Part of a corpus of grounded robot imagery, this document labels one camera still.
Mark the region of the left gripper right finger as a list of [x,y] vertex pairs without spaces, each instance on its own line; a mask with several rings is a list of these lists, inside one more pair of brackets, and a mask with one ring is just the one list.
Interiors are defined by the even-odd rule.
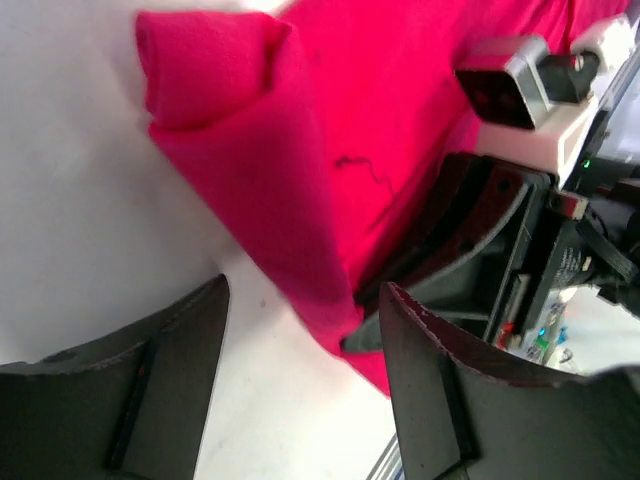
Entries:
[[639,370],[592,376],[506,353],[380,291],[380,329],[410,479],[635,479]]

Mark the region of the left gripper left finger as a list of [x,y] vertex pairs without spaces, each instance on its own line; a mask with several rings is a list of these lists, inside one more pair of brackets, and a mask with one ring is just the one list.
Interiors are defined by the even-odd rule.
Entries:
[[229,303],[217,276],[99,339],[3,365],[2,477],[192,478]]

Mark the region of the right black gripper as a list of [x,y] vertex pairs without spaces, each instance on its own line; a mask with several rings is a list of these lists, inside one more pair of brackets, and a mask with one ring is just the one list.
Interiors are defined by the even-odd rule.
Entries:
[[421,306],[494,346],[546,362],[560,342],[561,316],[574,288],[593,287],[602,300],[639,314],[639,169],[583,165],[570,190],[551,188],[533,202],[516,241],[521,263],[486,249],[430,277],[440,252],[506,163],[489,156],[446,156],[410,229],[382,271],[355,295],[364,321],[344,337],[346,353],[382,350],[379,289],[402,287]]

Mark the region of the magenta t shirt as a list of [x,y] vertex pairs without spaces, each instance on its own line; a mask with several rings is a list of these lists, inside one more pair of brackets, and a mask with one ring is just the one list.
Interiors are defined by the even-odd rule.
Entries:
[[348,354],[356,290],[398,246],[447,146],[477,134],[455,64],[485,38],[565,52],[625,1],[297,1],[262,12],[143,10],[149,134],[311,336]]

